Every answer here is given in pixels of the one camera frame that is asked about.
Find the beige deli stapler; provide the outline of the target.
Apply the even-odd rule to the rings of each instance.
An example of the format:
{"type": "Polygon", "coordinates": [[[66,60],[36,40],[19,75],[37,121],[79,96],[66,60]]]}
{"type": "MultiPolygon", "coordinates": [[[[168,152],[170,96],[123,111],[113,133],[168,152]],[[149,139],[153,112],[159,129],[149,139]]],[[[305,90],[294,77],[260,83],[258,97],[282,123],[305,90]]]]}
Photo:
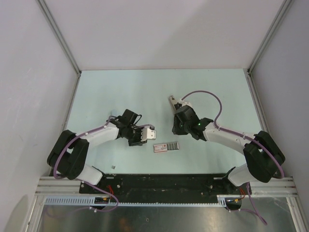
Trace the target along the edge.
{"type": "Polygon", "coordinates": [[[172,109],[173,114],[175,114],[176,111],[182,106],[182,104],[179,103],[178,100],[175,99],[173,95],[169,96],[169,103],[171,105],[171,109],[172,109]]]}

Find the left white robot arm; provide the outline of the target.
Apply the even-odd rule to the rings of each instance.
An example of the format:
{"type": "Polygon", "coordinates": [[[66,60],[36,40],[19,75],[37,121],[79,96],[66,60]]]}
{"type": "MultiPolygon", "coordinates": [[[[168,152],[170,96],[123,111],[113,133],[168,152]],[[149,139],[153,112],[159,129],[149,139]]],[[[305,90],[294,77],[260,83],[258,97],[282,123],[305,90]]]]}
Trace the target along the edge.
{"type": "Polygon", "coordinates": [[[129,146],[143,145],[146,142],[141,133],[145,127],[137,126],[141,117],[126,109],[122,115],[109,116],[102,126],[81,134],[62,131],[47,158],[54,178],[87,182],[94,192],[102,193],[107,187],[103,172],[86,164],[90,149],[119,138],[127,139],[129,146]]]}

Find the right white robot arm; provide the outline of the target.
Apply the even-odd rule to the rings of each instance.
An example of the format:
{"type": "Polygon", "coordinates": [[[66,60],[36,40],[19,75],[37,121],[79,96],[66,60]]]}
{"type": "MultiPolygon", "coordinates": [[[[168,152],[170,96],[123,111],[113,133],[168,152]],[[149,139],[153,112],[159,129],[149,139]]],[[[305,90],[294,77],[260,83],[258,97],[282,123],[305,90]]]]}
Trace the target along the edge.
{"type": "Polygon", "coordinates": [[[269,182],[284,176],[285,156],[269,133],[245,134],[215,126],[209,118],[198,118],[189,105],[174,105],[172,132],[190,134],[195,140],[209,141],[229,147],[245,157],[246,163],[230,169],[220,181],[219,190],[234,194],[245,183],[258,180],[269,182]]]}

